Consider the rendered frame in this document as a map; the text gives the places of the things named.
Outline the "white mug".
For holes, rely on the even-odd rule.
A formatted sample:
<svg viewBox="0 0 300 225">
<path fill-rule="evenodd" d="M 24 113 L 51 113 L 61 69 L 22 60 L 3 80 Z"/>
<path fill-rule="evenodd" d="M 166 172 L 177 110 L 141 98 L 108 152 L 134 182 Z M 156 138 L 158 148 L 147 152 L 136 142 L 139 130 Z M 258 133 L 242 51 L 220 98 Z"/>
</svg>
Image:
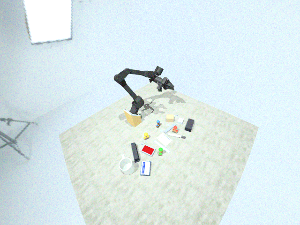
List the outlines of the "white mug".
<svg viewBox="0 0 300 225">
<path fill-rule="evenodd" d="M 132 174 L 134 172 L 134 169 L 135 169 L 133 162 L 129 158 L 125 157 L 124 154 L 122 155 L 122 158 L 123 159 L 121 159 L 120 162 L 119 162 L 119 168 L 126 175 Z"/>
</svg>

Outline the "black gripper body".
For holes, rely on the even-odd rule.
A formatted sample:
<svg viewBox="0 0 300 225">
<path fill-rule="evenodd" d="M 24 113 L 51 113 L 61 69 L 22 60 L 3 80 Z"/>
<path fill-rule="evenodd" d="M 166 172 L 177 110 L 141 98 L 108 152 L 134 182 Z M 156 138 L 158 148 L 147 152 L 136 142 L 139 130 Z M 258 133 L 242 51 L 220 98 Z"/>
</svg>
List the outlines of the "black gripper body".
<svg viewBox="0 0 300 225">
<path fill-rule="evenodd" d="M 167 79 L 168 79 L 167 77 L 164 77 L 164 78 L 159 77 L 159 78 L 157 79 L 156 83 L 161 83 L 161 84 L 162 84 L 162 87 L 163 87 L 164 89 L 166 89 L 167 86 L 165 86 L 165 84 L 166 84 Z"/>
</svg>

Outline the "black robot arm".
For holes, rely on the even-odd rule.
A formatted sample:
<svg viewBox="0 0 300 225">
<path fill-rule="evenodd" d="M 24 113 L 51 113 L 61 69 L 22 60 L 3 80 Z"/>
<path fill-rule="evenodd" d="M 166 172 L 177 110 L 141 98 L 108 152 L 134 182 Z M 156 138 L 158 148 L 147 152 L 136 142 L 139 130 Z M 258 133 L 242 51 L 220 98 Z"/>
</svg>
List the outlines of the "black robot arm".
<svg viewBox="0 0 300 225">
<path fill-rule="evenodd" d="M 131 107 L 129 112 L 131 112 L 132 114 L 137 114 L 138 110 L 144 105 L 144 100 L 142 99 L 141 96 L 139 96 L 139 95 L 137 96 L 131 90 L 131 88 L 127 85 L 127 83 L 125 81 L 125 78 L 127 77 L 127 75 L 128 74 L 142 75 L 142 76 L 145 76 L 147 78 L 150 78 L 149 79 L 150 83 L 152 81 L 156 83 L 157 79 L 159 78 L 159 75 L 162 74 L 163 70 L 164 69 L 162 67 L 159 67 L 159 66 L 156 67 L 155 71 L 148 71 L 148 70 L 147 71 L 140 71 L 140 70 L 126 68 L 122 72 L 120 72 L 119 74 L 117 74 L 113 77 L 114 81 L 117 82 L 119 85 L 121 85 L 134 100 L 132 102 L 132 107 Z M 162 84 L 161 83 L 158 83 L 157 89 L 158 89 L 158 91 L 162 91 Z"/>
</svg>

